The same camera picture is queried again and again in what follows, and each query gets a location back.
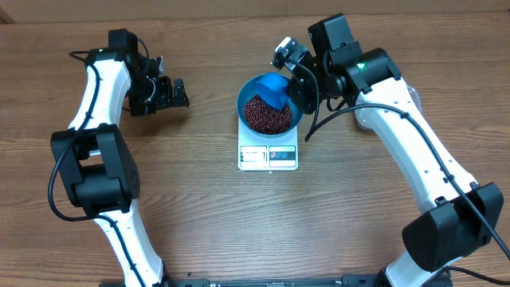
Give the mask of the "blue plastic measuring scoop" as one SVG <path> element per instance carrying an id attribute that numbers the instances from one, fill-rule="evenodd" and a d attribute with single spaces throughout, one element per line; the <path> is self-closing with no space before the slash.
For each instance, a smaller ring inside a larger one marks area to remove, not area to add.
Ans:
<path id="1" fill-rule="evenodd" d="M 281 110 L 288 102 L 289 79 L 278 73 L 266 73 L 256 81 L 256 91 L 272 108 Z"/>

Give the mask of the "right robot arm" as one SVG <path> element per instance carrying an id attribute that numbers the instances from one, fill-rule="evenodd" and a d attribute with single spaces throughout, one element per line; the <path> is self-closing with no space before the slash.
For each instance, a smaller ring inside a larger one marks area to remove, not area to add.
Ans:
<path id="1" fill-rule="evenodd" d="M 504 196 L 480 185 L 447 151 L 426 122 L 412 90 L 384 49 L 363 51 L 342 14 L 308 28 L 312 47 L 287 37 L 273 64 L 292 74 L 288 94 L 304 113 L 339 105 L 331 118 L 354 113 L 373 131 L 403 173 L 420 215 L 402 230 L 404 253 L 371 277 L 374 286 L 449 286 L 457 261 L 500 236 Z"/>

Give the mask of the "white digital kitchen scale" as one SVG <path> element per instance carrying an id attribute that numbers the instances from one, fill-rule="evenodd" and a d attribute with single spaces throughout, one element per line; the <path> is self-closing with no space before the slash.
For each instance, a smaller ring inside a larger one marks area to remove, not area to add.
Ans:
<path id="1" fill-rule="evenodd" d="M 299 167 L 297 127 L 281 135 L 257 134 L 238 123 L 237 167 L 240 171 L 295 171 Z"/>

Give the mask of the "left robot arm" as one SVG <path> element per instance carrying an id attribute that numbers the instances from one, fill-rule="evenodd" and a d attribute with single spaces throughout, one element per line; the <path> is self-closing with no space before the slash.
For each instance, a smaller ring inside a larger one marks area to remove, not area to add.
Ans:
<path id="1" fill-rule="evenodd" d="M 123 111 L 147 116 L 189 106 L 183 81 L 165 76 L 163 58 L 151 57 L 145 43 L 127 29 L 109 31 L 105 48 L 69 55 L 84 63 L 87 84 L 75 118 L 50 139 L 56 161 L 48 185 L 50 209 L 72 221 L 54 202 L 53 188 L 60 178 L 71 204 L 84 212 L 79 221 L 93 221 L 104 232 L 124 286 L 171 286 L 140 216 L 140 175 L 121 135 L 120 119 Z"/>

